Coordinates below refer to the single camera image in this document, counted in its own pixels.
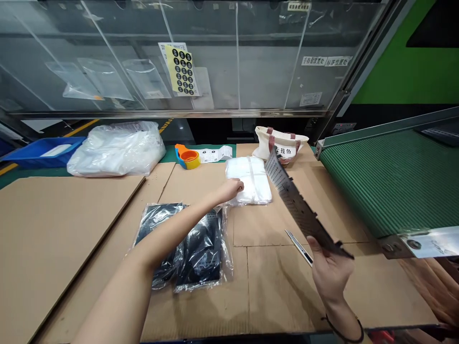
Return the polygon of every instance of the green conveyor belt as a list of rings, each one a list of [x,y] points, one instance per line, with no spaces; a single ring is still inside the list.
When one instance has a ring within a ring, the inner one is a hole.
[[[404,131],[326,148],[320,160],[376,238],[459,226],[459,148]]]

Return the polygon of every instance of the blue plastic bin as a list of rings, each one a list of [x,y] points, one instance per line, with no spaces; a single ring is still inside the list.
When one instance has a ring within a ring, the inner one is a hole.
[[[14,151],[2,160],[15,162],[27,169],[66,167],[75,150],[85,139],[85,137],[40,139]],[[61,144],[71,144],[72,146],[52,157],[40,156]]]

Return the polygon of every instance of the yellow floor line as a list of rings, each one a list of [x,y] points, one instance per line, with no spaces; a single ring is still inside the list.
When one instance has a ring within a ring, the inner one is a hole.
[[[70,136],[73,136],[75,135],[76,133],[82,131],[83,129],[86,129],[87,127],[89,127],[90,125],[93,125],[94,123],[96,123],[98,121],[98,119],[94,119],[84,125],[82,125],[81,127],[79,128],[76,128],[74,131],[64,135],[63,137],[70,137]],[[4,167],[0,170],[0,176],[1,175],[4,175],[6,172],[8,171],[11,171],[12,169],[18,167],[18,164],[15,164],[15,163],[12,163],[11,165],[8,165],[7,167]]]
[[[168,119],[167,122],[165,122],[164,125],[159,129],[159,133],[161,134],[173,120],[173,118]]]

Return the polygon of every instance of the bracelet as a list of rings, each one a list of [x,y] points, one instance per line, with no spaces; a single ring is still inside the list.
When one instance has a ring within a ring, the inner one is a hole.
[[[363,327],[362,327],[362,324],[360,323],[360,320],[355,317],[355,319],[357,320],[357,322],[359,323],[359,326],[360,326],[360,331],[361,331],[361,335],[360,335],[360,338],[357,339],[357,340],[351,340],[351,339],[348,339],[346,338],[345,336],[343,336],[340,332],[338,332],[338,330],[331,324],[330,320],[328,319],[328,315],[325,314],[325,318],[322,318],[322,320],[326,320],[328,322],[328,324],[330,325],[331,329],[333,330],[334,333],[336,333],[336,335],[341,338],[344,343],[352,343],[352,344],[359,344],[361,342],[363,342],[363,339],[365,337],[365,332],[363,331]]]

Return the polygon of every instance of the folded black garment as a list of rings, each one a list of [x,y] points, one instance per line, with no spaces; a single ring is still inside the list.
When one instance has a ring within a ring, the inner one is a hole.
[[[140,231],[137,235],[135,244],[138,244],[158,225],[184,208],[185,206],[181,203],[149,205],[144,211]],[[166,282],[175,275],[177,265],[180,265],[181,261],[181,250],[182,244],[169,253],[169,255],[161,263],[160,267],[156,269],[153,276],[152,289],[163,288],[166,285]]]
[[[212,209],[183,241],[183,263],[175,291],[192,290],[220,279],[223,210]]]

